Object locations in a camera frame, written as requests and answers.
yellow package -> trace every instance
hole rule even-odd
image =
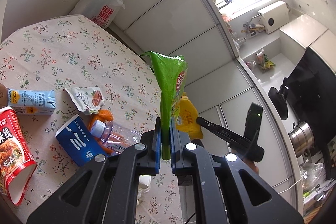
[[[191,140],[203,138],[201,126],[196,123],[197,117],[197,109],[191,103],[186,93],[183,92],[180,102],[180,113],[176,121],[176,128],[180,131],[187,132]]]

blue box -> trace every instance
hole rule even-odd
[[[103,154],[108,157],[78,114],[57,130],[55,137],[79,167],[82,167],[95,155]]]

floral tablecloth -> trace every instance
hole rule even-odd
[[[55,138],[56,131],[78,111],[65,87],[98,86],[104,108],[118,123],[140,133],[154,129],[160,112],[160,89],[150,67],[125,45],[85,16],[56,18],[24,27],[0,44],[0,80],[8,88],[56,90],[51,116],[19,116],[26,142],[37,162],[19,207],[29,214],[78,169]],[[89,117],[81,115],[85,123]],[[181,223],[177,178],[169,161],[137,206],[136,223]]]

red instant noodle container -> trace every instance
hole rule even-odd
[[[7,106],[0,109],[0,191],[14,205],[20,205],[27,184],[36,168],[15,111]]]

clear plastic bottle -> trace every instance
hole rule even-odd
[[[96,120],[91,127],[91,134],[100,140],[98,143],[106,152],[122,153],[127,147],[140,142],[141,134],[125,128],[114,121],[103,123]]]

